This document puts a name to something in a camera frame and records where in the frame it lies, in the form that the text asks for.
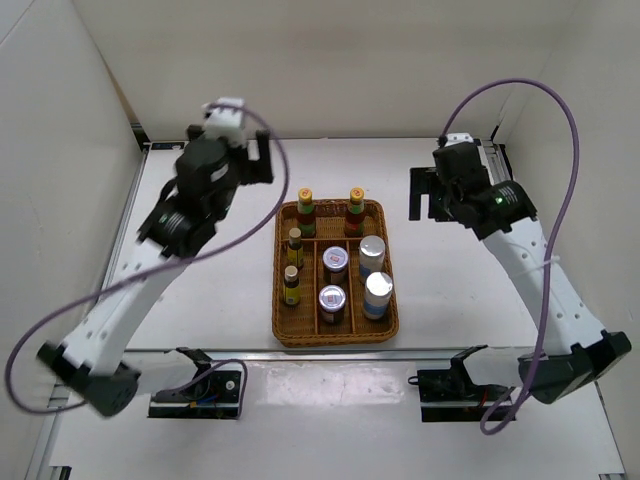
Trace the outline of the green label sauce bottle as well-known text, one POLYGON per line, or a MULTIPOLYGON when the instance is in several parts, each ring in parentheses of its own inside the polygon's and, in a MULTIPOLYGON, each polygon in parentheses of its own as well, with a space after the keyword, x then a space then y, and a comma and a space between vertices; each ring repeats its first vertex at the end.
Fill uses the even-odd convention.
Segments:
POLYGON ((312 190, 303 187, 298 191, 297 226, 304 238, 312 238, 316 235, 316 213, 312 190))

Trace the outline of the red label sauce bottle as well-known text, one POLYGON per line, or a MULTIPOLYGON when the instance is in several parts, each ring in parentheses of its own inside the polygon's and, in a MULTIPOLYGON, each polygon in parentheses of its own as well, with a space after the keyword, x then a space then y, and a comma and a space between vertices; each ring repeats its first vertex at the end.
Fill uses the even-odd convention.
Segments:
POLYGON ((354 187, 350 191, 344 225, 347 236, 361 236, 363 234, 366 216, 364 196, 365 192, 361 187, 354 187))

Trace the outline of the small yellow label bottle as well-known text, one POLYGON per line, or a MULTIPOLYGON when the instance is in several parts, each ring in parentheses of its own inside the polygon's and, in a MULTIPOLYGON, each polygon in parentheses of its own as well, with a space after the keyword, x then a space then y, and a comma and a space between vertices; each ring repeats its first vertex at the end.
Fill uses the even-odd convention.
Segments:
POLYGON ((287 258, 290 265, 298 270, 304 266, 304 251, 302 246, 302 232, 298 227, 289 230, 287 243, 287 258))

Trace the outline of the dark jar white lid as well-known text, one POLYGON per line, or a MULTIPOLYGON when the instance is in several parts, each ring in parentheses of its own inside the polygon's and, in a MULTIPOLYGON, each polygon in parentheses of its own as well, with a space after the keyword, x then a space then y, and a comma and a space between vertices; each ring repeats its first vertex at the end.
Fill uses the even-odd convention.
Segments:
POLYGON ((339 246, 328 247, 322 255, 323 275, 327 284, 339 285, 344 282, 349 264, 348 252, 339 246))
POLYGON ((341 323, 347 303, 345 291, 338 285, 323 287, 318 295, 320 315, 324 322, 329 324, 341 323))

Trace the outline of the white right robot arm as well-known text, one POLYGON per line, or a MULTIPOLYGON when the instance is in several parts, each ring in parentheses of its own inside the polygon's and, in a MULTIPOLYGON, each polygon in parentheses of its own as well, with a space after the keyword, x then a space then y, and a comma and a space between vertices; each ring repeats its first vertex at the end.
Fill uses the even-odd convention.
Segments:
POLYGON ((449 370, 455 396, 470 400, 496 385, 551 404, 630 353, 626 334, 605 329, 548 253, 537 210, 521 185, 492 183, 478 147, 461 136, 440 138, 433 158, 434 166, 410 171, 410 220, 420 219, 427 196, 429 218, 471 230, 506 272, 539 334, 530 354, 478 346, 456 356, 449 370))

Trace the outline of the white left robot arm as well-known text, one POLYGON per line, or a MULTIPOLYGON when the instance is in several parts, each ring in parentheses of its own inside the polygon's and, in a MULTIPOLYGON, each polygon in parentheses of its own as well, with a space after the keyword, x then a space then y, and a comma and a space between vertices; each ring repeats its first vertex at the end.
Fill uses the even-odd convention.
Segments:
POLYGON ((123 277, 59 344, 44 343, 38 360, 103 417, 124 410, 137 395, 199 401, 218 364, 198 349, 176 347, 149 365, 135 364, 125 350, 154 304, 215 236, 240 186, 273 181, 267 130, 256 133, 258 157, 245 142, 233 143, 194 126, 138 230, 133 258, 123 277))

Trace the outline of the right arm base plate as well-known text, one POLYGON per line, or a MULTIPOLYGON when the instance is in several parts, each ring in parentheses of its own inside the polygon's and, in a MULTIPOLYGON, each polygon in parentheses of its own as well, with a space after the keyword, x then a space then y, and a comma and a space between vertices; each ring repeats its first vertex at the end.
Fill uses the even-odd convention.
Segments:
POLYGON ((478 423, 487 412, 490 422, 502 421, 521 388, 518 347, 474 345, 442 366, 422 362, 407 383, 418 389, 424 423, 478 423))

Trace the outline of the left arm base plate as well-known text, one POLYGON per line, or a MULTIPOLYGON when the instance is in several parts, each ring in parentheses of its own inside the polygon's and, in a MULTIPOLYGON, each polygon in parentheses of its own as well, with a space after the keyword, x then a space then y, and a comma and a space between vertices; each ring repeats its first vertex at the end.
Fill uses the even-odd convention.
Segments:
POLYGON ((238 420, 242 414, 248 366, 240 359, 213 360, 200 349, 177 351, 196 367, 187 387, 151 396, 150 419, 238 420))

